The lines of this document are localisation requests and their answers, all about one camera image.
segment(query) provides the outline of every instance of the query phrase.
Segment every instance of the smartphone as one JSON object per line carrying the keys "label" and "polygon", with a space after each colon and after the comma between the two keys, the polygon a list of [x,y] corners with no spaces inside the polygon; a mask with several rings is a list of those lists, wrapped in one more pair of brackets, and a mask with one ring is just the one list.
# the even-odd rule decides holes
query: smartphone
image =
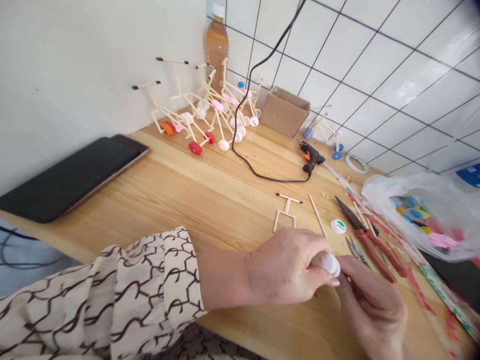
{"label": "smartphone", "polygon": [[150,153],[123,135],[102,137],[0,197],[0,210],[51,223]]}

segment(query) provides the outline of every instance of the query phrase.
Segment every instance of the pliers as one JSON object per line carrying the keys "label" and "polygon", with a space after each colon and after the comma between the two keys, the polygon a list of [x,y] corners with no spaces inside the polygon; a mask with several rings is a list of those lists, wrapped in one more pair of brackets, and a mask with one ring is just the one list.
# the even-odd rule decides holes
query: pliers
{"label": "pliers", "polygon": [[372,270],[369,262],[367,261],[367,259],[364,256],[364,252],[360,248],[359,244],[355,241],[355,239],[352,237],[351,238],[352,242],[350,242],[349,238],[346,237],[346,236],[345,236],[345,239],[346,239],[346,242],[348,243],[348,247],[350,248],[350,251],[353,254],[353,256],[356,257],[361,262],[363,262],[366,265],[367,268]]}
{"label": "pliers", "polygon": [[366,252],[370,256],[370,258],[375,262],[375,264],[380,269],[380,272],[390,281],[392,284],[397,282],[395,276],[390,272],[388,267],[380,260],[379,256],[375,252],[372,243],[375,244],[382,253],[385,254],[388,261],[390,261],[391,265],[394,267],[398,275],[402,278],[407,277],[407,271],[403,267],[401,263],[397,261],[395,255],[390,252],[389,248],[384,245],[377,237],[372,233],[371,229],[365,229],[363,224],[360,222],[359,218],[355,216],[352,210],[345,205],[338,197],[335,196],[335,199],[338,201],[340,205],[340,209],[345,215],[348,222],[351,224],[353,229],[355,230],[355,236],[361,241],[363,246],[366,249]]}

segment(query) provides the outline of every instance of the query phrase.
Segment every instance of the orange wheel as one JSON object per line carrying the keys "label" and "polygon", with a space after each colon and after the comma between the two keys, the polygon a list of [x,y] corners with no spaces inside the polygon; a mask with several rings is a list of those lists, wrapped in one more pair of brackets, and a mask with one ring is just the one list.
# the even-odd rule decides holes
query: orange wheel
{"label": "orange wheel", "polygon": [[202,147],[198,143],[196,143],[195,141],[192,141],[191,143],[189,143],[188,148],[195,155],[200,155],[203,151]]}
{"label": "orange wheel", "polygon": [[205,135],[208,136],[208,143],[214,144],[215,143],[215,136],[210,131],[205,131]]}
{"label": "orange wheel", "polygon": [[165,134],[168,136],[172,136],[175,133],[175,126],[170,121],[162,122],[160,127],[165,130]]}

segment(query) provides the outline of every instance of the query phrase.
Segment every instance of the plastic bag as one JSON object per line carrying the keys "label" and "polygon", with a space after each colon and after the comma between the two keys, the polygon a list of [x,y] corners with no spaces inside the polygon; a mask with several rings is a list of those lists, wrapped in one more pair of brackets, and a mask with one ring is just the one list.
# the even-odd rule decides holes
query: plastic bag
{"label": "plastic bag", "polygon": [[[361,191],[365,205],[394,224],[406,240],[430,255],[447,262],[459,262],[480,256],[480,204],[471,201],[452,180],[429,172],[411,176],[370,177]],[[441,231],[458,241],[447,253],[433,246],[418,226],[396,210],[390,197],[411,194],[420,201]]]}

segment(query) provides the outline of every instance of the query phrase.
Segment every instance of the cardboard box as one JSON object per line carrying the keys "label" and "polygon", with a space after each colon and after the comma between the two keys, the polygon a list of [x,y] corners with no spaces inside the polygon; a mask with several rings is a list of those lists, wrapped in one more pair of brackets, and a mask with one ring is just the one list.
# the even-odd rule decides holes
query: cardboard box
{"label": "cardboard box", "polygon": [[266,96],[260,124],[293,138],[309,113],[308,101],[275,86]]}

